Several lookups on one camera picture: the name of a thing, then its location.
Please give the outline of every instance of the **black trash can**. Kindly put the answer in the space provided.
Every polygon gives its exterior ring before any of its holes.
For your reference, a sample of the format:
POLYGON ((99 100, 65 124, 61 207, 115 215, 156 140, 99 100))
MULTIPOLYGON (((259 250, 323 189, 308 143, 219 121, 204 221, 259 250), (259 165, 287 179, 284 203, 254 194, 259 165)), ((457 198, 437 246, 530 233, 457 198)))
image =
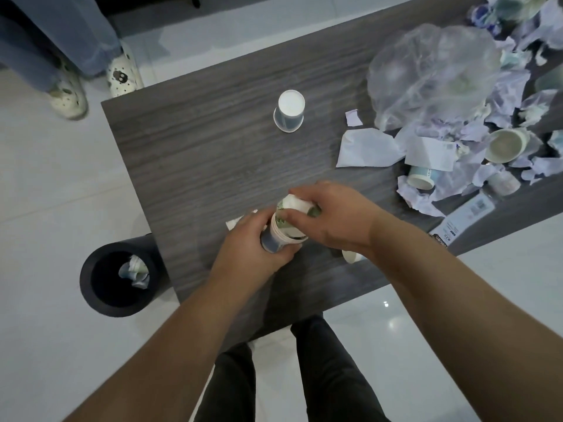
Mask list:
POLYGON ((86 259, 80 272, 82 296, 93 309, 109 317, 139 312, 168 286, 165 264, 152 234, 102 246, 86 259), (132 255, 141 258, 149 270, 146 289, 133 287, 131 280, 118 275, 132 255))

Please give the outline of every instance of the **forearm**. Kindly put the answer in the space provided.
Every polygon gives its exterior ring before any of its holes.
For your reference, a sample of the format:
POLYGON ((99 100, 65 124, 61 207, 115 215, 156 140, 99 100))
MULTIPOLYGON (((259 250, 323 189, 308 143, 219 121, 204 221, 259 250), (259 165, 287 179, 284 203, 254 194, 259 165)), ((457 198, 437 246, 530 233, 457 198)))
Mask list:
POLYGON ((401 220, 373 225, 370 259, 483 420, 560 417, 563 339, 401 220))
POLYGON ((228 288, 211 279, 196 290, 67 422, 187 420, 247 298, 228 288))

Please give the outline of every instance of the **clear plastic bag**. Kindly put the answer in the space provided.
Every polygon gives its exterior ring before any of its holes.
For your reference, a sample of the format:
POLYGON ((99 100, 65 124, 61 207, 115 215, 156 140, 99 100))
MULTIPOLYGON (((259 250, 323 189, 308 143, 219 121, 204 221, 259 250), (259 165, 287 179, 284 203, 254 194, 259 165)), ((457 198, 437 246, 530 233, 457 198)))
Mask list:
POLYGON ((425 23, 373 58, 368 93, 380 130, 413 121, 465 120, 491 93, 501 51, 483 29, 425 23))

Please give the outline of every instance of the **white tiled floor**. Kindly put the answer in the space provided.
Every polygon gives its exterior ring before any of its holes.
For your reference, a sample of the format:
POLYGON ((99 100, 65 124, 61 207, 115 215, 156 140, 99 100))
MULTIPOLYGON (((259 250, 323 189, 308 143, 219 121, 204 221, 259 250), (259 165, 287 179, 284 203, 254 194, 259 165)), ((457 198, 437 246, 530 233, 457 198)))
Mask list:
MULTIPOLYGON (((146 85, 406 0, 203 1, 200 11, 173 0, 115 18, 146 85), (174 23, 160 26, 167 15, 174 23)), ((78 122, 55 117, 11 71, 0 71, 0 89, 0 420, 56 421, 178 304, 168 291, 135 316, 109 319, 80 295, 78 274, 91 251, 148 232, 101 110, 104 80, 85 84, 90 111, 78 122)), ((561 334, 562 239, 560 215, 462 260, 561 334)), ((390 286, 325 317, 391 420, 476 420, 390 286)), ((257 420, 305 421, 289 330, 258 340, 254 361, 257 420)))

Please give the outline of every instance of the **wood grain table surface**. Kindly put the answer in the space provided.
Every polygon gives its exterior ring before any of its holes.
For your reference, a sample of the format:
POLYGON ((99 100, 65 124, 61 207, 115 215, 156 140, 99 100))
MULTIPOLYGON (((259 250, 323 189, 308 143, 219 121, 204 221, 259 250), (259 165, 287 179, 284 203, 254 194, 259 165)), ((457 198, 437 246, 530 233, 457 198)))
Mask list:
MULTIPOLYGON (((481 1, 413 0, 104 102, 180 301, 207 278, 225 221, 277 203, 292 186, 338 181, 425 231, 436 226, 441 219, 409 209, 396 193, 397 177, 406 173, 402 163, 334 168, 347 130, 344 112, 358 108, 364 124, 372 124, 365 76, 386 37, 424 22, 463 23, 481 1), (292 134, 272 120, 287 89, 306 99, 305 121, 292 134)), ((544 127, 553 130, 560 117, 552 115, 544 127)), ((468 198, 437 206, 451 212, 468 198)), ((523 186, 451 250, 461 254, 560 212, 563 176, 523 186)), ((309 240, 243 309, 223 346, 386 284, 369 262, 348 265, 340 252, 309 240)))

